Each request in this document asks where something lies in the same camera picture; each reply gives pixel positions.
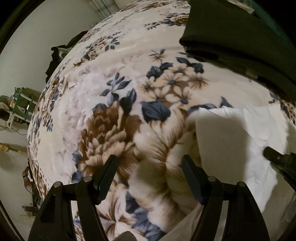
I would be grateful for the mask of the floral fleece bed blanket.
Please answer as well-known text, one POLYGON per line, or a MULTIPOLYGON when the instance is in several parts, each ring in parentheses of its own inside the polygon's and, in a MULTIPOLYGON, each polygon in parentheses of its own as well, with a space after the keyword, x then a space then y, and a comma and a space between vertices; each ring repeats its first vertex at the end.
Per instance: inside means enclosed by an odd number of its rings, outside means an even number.
POLYGON ((171 159, 185 138, 197 139, 196 111, 278 104, 295 119, 263 84, 185 52, 189 12, 185 1, 134 1, 109 16, 67 54, 32 116, 29 160, 42 197, 56 181, 91 176, 111 154, 121 159, 96 208, 110 240, 124 231, 160 240, 201 211, 171 159))

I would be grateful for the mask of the white t-shirt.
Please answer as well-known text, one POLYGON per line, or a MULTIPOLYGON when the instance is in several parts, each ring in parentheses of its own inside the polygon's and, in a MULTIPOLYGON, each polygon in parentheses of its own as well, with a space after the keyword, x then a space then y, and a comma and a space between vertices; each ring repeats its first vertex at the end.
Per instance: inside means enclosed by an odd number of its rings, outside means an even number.
POLYGON ((293 190, 263 156, 267 146, 295 151, 295 127, 278 104, 255 108, 200 109, 192 114, 195 141, 185 138, 171 159, 188 154, 220 181, 244 181, 252 192, 269 236, 276 240, 295 214, 293 190))

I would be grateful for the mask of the black clothes pile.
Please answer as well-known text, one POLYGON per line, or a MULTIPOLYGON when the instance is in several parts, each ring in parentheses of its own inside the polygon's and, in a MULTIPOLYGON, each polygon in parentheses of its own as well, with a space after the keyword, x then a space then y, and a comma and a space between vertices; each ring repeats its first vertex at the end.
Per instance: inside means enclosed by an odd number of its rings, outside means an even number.
POLYGON ((50 77, 56 70, 56 68, 59 66, 59 64, 62 62, 62 60, 66 57, 66 55, 70 52, 70 50, 82 39, 82 37, 87 33, 88 31, 82 31, 75 37, 73 37, 67 45, 59 45, 54 46, 51 48, 52 51, 52 60, 49 64, 49 67, 46 74, 46 83, 48 83, 50 77))

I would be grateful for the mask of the green metal rack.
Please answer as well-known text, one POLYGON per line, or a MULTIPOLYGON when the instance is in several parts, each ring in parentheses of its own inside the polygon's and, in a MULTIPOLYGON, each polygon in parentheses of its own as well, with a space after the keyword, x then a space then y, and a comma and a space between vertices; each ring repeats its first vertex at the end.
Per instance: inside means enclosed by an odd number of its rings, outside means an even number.
POLYGON ((10 116, 6 124, 12 129, 14 123, 30 124, 41 93, 30 88, 15 87, 11 96, 10 116))

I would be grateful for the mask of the folded black garment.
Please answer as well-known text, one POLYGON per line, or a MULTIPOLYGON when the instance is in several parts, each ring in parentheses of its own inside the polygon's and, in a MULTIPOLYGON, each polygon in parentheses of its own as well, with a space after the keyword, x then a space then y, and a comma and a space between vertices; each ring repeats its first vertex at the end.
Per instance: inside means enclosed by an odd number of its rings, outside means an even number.
POLYGON ((187 53, 249 75, 295 100, 295 47, 262 20, 251 1, 190 1, 180 44, 187 53))

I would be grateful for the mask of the dark green fluffy blanket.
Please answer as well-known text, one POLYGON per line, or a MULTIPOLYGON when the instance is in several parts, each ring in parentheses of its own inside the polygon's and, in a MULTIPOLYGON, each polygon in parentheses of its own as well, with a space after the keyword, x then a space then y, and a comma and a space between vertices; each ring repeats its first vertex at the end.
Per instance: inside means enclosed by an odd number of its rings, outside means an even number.
POLYGON ((295 1, 251 1, 255 13, 295 47, 295 1))

